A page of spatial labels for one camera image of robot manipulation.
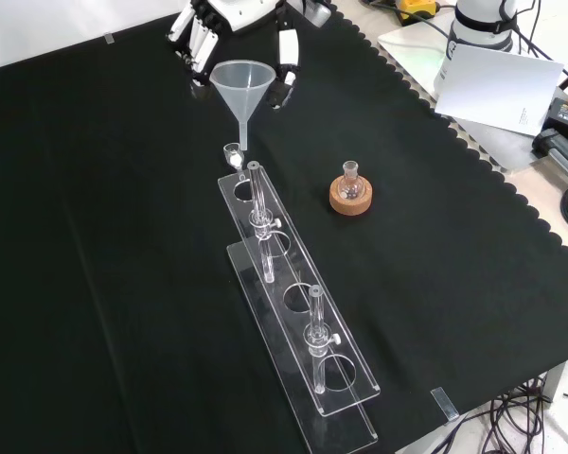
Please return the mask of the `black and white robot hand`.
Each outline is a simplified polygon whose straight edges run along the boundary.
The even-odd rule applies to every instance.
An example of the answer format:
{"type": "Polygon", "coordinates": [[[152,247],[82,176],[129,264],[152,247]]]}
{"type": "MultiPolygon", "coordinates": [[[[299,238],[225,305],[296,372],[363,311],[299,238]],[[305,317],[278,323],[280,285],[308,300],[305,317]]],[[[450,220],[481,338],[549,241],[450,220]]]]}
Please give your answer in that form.
{"type": "Polygon", "coordinates": [[[219,44],[265,25],[276,25],[277,64],[268,103],[283,108],[299,72],[299,41],[285,1],[185,1],[166,38],[190,76],[195,96],[206,91],[219,44]]]}

